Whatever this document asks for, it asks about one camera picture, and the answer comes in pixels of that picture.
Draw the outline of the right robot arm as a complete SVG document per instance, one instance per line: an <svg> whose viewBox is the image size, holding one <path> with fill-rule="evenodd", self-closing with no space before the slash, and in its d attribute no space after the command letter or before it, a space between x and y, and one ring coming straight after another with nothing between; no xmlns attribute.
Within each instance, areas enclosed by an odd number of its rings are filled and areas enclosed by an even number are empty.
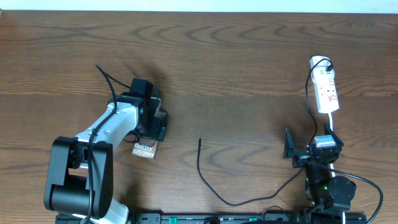
<svg viewBox="0 0 398 224"><path fill-rule="evenodd" d="M342 151L343 141L324 124L325 134L314 138L304 151L295 148L290 130L285 130L284 159L292 160L292 167L305 171L305 195L312 206L295 215L301 223L344 223L344 213L351 208L356 184L342 175L333 175L330 164Z"/></svg>

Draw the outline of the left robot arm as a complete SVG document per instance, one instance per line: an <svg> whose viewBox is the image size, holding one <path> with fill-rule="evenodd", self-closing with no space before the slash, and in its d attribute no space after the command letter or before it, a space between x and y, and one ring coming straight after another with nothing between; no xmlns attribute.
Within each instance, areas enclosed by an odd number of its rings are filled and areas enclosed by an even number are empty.
<svg viewBox="0 0 398 224"><path fill-rule="evenodd" d="M167 129L153 84L132 80L128 92L114 94L89 128L54 140L44 192L47 210L80 217L82 223L127 223L129 209L113 198L113 152L130 134L162 142Z"/></svg>

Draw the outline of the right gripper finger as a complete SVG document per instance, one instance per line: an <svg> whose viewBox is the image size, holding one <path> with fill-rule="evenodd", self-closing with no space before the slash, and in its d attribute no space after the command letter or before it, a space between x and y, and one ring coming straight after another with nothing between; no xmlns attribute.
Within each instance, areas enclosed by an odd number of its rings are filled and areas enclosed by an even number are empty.
<svg viewBox="0 0 398 224"><path fill-rule="evenodd" d="M336 143L337 147L344 146L343 141L331 130L330 125L328 123L324 123L323 128L325 135L330 135L333 138L334 142Z"/></svg>
<svg viewBox="0 0 398 224"><path fill-rule="evenodd" d="M293 158L294 155L295 155L295 145L294 145L294 141L292 138L292 134L290 132L290 129L286 128L285 129L285 146L284 146L283 158L290 159L290 158Z"/></svg>

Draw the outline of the Galaxy S25 Ultra smartphone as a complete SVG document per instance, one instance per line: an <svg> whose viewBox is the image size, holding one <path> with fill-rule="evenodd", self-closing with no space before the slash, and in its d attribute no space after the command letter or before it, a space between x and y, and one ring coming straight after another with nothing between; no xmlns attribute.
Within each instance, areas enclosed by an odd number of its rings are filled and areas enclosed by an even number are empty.
<svg viewBox="0 0 398 224"><path fill-rule="evenodd" d="M136 136L136 138L133 142L131 154L133 156L154 160L158 146L161 142L153 141L151 139L141 138L139 135L138 126L133 133Z"/></svg>

